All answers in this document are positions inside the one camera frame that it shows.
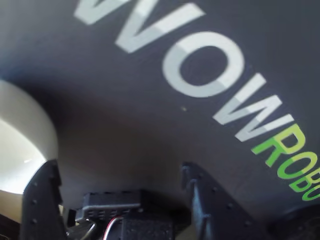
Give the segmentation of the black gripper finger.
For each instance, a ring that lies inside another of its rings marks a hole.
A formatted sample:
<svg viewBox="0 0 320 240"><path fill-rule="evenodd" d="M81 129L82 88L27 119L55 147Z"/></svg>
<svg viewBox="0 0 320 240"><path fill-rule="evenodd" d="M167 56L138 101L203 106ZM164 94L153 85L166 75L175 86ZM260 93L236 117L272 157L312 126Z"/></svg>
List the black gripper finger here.
<svg viewBox="0 0 320 240"><path fill-rule="evenodd" d="M182 189L198 240L264 240L264 228L207 171L181 166Z"/></svg>
<svg viewBox="0 0 320 240"><path fill-rule="evenodd" d="M22 196L21 239L65 240L66 227L59 205L62 185L56 160L45 162L33 175Z"/></svg>

